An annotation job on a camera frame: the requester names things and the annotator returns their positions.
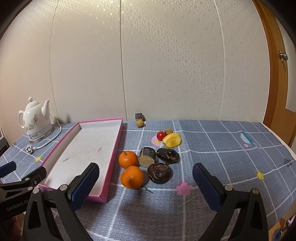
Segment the black clamp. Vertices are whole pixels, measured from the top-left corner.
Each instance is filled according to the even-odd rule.
[[[99,166],[90,163],[69,185],[61,185],[53,191],[35,188],[28,202],[23,241],[63,240],[51,208],[57,209],[71,241],[92,241],[74,211],[82,207],[98,178]]]
[[[268,240],[267,218],[258,189],[241,192],[230,185],[223,186],[201,163],[193,166],[192,175],[209,207],[217,212],[199,241],[220,241],[237,208],[239,216],[228,240]]]
[[[0,167],[0,177],[16,170],[14,161]],[[46,169],[38,167],[21,181],[0,184],[0,221],[14,217],[26,211],[33,188],[46,178]]]

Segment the orange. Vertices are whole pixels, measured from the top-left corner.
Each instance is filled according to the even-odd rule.
[[[120,181],[128,189],[138,189],[144,183],[144,173],[136,166],[130,166],[121,174]]]
[[[118,157],[118,163],[122,168],[127,169],[138,165],[138,157],[132,151],[123,151]]]

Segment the blue gripper pad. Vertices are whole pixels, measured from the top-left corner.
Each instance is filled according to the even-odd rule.
[[[11,161],[3,166],[0,167],[0,178],[3,178],[7,176],[8,174],[12,173],[15,171],[17,168],[17,165],[15,164],[14,161]]]
[[[99,178],[100,169],[98,164],[90,163],[84,172],[76,176],[69,184],[68,198],[71,201],[71,210],[82,208],[87,196]]]
[[[218,213],[222,208],[221,193],[219,193],[219,191],[215,188],[214,184],[211,182],[213,178],[215,179],[217,178],[214,176],[211,176],[201,163],[196,163],[193,166],[192,175],[193,175],[194,181],[198,185],[205,200],[207,201],[210,209]]]

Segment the kettle handle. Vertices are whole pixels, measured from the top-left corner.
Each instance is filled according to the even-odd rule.
[[[24,112],[22,110],[19,111],[19,125],[20,125],[21,128],[24,129],[25,127],[23,126],[23,120],[22,120],[22,118],[20,118],[21,114],[24,115]]]

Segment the red cherry tomato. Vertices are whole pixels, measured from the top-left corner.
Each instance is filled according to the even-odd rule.
[[[166,133],[164,131],[160,131],[156,135],[156,137],[159,141],[162,141],[165,136],[166,136]]]

